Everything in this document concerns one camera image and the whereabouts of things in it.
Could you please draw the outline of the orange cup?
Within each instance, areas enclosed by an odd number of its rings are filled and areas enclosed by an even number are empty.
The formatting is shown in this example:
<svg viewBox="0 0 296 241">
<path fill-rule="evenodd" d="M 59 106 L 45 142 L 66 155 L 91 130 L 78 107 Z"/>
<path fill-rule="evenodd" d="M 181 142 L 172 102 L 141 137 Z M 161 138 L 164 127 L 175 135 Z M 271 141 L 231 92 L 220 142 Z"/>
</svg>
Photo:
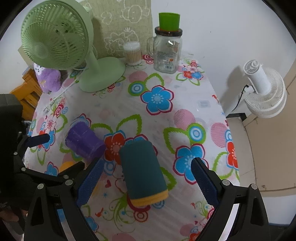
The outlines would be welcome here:
<svg viewBox="0 0 296 241">
<path fill-rule="evenodd" d="M 74 161 L 63 162 L 62 165 L 59 168 L 59 173 L 65 171 L 66 169 L 68 169 L 69 167 L 73 166 L 74 164 L 75 164 Z"/>
</svg>

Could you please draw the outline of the dark teal cup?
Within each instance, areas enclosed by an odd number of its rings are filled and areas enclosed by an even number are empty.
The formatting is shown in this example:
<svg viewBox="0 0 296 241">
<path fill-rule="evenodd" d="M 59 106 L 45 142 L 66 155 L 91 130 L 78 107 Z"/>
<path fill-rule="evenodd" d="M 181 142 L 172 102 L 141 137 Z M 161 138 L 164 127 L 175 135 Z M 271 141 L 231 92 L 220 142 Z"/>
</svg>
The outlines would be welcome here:
<svg viewBox="0 0 296 241">
<path fill-rule="evenodd" d="M 119 156 L 133 206 L 148 206 L 168 198 L 165 178 L 150 141 L 128 142 L 120 149 Z"/>
</svg>

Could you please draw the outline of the purple cup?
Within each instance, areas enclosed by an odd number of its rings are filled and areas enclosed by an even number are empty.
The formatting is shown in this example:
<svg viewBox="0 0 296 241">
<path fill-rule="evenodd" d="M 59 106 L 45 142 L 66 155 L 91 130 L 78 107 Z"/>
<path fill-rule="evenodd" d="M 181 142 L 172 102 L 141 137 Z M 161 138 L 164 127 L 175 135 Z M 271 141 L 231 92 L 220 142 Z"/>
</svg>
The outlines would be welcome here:
<svg viewBox="0 0 296 241">
<path fill-rule="evenodd" d="M 89 162 L 101 158 L 106 149 L 104 141 L 99 139 L 83 121 L 71 126 L 67 132 L 65 144 L 74 153 Z"/>
</svg>

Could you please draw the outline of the green cup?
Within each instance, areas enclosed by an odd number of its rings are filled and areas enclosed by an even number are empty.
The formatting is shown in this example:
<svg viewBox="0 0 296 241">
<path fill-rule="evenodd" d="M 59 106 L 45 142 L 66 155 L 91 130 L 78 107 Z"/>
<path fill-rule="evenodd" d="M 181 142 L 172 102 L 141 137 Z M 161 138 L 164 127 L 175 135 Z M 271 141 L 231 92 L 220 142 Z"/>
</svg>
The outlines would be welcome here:
<svg viewBox="0 0 296 241">
<path fill-rule="evenodd" d="M 159 28 L 166 32 L 177 32 L 180 25 L 180 15 L 177 13 L 159 13 Z"/>
</svg>

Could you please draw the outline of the floral tablecloth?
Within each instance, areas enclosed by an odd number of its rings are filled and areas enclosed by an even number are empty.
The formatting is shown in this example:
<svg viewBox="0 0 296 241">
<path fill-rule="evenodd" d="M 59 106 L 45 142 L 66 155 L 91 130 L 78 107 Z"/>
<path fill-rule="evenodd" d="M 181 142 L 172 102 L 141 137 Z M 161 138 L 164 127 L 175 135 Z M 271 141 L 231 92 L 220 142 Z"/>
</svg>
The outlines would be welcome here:
<svg viewBox="0 0 296 241">
<path fill-rule="evenodd" d="M 212 85 L 192 54 L 174 74 L 138 66 L 104 90 L 83 92 L 80 72 L 43 94 L 29 135 L 48 134 L 25 164 L 56 176 L 82 157 L 65 139 L 85 123 L 106 146 L 103 173 L 82 213 L 99 240 L 195 240 L 214 213 L 191 172 L 194 158 L 239 184 L 233 138 Z"/>
</svg>

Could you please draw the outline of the cotton swab container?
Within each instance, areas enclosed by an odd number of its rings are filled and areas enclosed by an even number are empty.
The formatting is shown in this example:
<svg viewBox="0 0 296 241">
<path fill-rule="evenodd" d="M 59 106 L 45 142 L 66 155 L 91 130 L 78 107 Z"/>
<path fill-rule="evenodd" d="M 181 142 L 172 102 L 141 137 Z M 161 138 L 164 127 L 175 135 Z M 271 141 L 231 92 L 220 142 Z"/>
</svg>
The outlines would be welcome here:
<svg viewBox="0 0 296 241">
<path fill-rule="evenodd" d="M 142 62 L 142 51 L 140 42 L 131 41 L 127 42 L 123 46 L 126 63 L 129 66 L 136 66 Z"/>
</svg>

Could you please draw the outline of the wooden chair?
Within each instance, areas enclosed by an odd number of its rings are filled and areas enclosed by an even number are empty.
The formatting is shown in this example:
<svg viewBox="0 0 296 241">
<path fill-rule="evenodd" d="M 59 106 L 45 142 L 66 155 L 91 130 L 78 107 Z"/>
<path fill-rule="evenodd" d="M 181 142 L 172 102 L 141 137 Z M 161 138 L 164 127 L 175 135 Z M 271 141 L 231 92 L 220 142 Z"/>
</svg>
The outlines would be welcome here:
<svg viewBox="0 0 296 241">
<path fill-rule="evenodd" d="M 42 95 L 36 74 L 33 69 L 29 68 L 23 75 L 23 83 L 11 91 L 23 106 L 22 117 L 26 121 L 31 121 L 35 113 L 38 101 Z"/>
</svg>

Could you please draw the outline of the green desk fan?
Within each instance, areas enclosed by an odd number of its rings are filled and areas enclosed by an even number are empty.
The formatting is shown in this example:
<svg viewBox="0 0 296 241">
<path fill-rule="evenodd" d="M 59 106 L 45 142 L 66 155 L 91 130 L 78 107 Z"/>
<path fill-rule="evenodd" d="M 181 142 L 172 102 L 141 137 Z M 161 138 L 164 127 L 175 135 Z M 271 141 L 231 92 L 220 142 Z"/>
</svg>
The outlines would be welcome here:
<svg viewBox="0 0 296 241">
<path fill-rule="evenodd" d="M 27 13 L 21 26 L 23 50 L 34 63 L 57 70 L 86 63 L 79 80 L 84 92 L 106 89 L 125 72 L 120 59 L 95 57 L 93 39 L 91 16 L 77 1 L 44 1 Z"/>
</svg>

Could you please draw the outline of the glass mason jar mug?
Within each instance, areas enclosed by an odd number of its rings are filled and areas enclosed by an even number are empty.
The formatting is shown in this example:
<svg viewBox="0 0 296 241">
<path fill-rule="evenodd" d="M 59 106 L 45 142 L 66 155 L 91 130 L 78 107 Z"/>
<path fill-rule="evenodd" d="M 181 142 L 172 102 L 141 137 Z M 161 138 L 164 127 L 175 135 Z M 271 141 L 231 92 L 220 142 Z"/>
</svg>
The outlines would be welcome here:
<svg viewBox="0 0 296 241">
<path fill-rule="evenodd" d="M 147 53 L 154 60 L 154 69 L 174 74 L 179 67 L 183 30 L 165 31 L 155 27 L 154 32 L 156 35 L 147 39 Z"/>
</svg>

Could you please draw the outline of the purple plush toy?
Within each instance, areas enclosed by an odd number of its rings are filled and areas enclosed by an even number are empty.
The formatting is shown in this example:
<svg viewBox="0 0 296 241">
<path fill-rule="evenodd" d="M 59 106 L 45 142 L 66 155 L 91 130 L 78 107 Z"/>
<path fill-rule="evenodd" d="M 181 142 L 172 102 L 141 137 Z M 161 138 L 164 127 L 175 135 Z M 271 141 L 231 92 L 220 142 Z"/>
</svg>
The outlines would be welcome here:
<svg viewBox="0 0 296 241">
<path fill-rule="evenodd" d="M 34 71 L 44 93 L 57 92 L 61 88 L 61 72 L 34 63 Z"/>
</svg>

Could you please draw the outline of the beige patterned board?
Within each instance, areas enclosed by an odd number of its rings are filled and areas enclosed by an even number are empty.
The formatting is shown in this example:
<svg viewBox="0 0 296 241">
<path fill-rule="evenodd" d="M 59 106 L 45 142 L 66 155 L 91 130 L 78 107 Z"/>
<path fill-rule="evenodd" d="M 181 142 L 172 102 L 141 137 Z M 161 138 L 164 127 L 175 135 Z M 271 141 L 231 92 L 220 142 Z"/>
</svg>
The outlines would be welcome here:
<svg viewBox="0 0 296 241">
<path fill-rule="evenodd" d="M 147 53 L 147 39 L 153 36 L 151 1 L 147 0 L 86 0 L 79 1 L 93 14 L 93 46 L 97 57 L 124 56 L 127 42 L 140 42 L 142 54 Z"/>
</svg>

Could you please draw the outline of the white standing fan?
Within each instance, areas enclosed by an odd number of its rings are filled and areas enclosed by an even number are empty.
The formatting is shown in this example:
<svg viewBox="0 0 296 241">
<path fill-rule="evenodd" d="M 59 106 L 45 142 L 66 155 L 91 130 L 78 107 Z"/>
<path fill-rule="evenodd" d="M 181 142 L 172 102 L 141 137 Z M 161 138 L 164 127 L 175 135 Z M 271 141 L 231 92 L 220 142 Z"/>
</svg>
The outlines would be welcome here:
<svg viewBox="0 0 296 241">
<path fill-rule="evenodd" d="M 278 115 L 287 102 L 287 90 L 282 76 L 273 68 L 264 68 L 255 59 L 246 62 L 243 70 L 253 88 L 244 99 L 250 112 L 259 118 Z"/>
</svg>

